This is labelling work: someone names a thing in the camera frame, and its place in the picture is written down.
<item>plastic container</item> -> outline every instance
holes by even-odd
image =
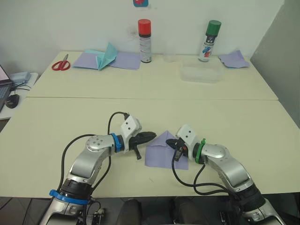
[[[216,83],[221,80],[224,70],[218,58],[201,62],[195,58],[184,58],[181,67],[181,79],[184,81]]]
[[[170,42],[165,43],[163,58],[165,62],[176,61],[176,45]]]

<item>purple paper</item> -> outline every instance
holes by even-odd
[[[116,59],[108,64],[110,67],[137,70],[140,67],[140,54],[119,52]]]
[[[146,147],[145,165],[150,167],[172,168],[171,161],[174,155],[174,149],[167,145],[167,139],[175,139],[169,132],[165,131],[161,136]],[[188,158],[181,156],[178,162],[174,162],[175,169],[188,170]]]
[[[220,55],[219,59],[221,59],[221,62],[224,63],[227,67],[242,68],[250,66],[249,63],[244,60],[244,57],[240,50],[227,55]]]
[[[89,69],[98,70],[98,65],[96,61],[97,55],[99,54],[83,52],[81,53],[79,58],[73,63],[72,67],[89,68]]]

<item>spray can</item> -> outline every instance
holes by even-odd
[[[221,27],[221,22],[218,20],[211,20],[209,22],[204,36],[204,42],[203,45],[201,46],[201,50],[199,54],[200,61],[207,62],[209,60],[220,27]]]
[[[141,19],[138,21],[140,39],[140,57],[142,62],[151,62],[151,21]]]

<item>keyboard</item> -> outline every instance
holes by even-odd
[[[4,106],[5,101],[3,99],[0,99],[0,112]]]
[[[0,99],[4,99],[7,97],[8,89],[10,89],[10,85],[0,87]]]

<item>clear plastic box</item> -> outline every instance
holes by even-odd
[[[223,65],[217,57],[210,58],[208,62],[199,61],[197,56],[182,60],[181,78],[184,81],[216,83],[223,73]]]

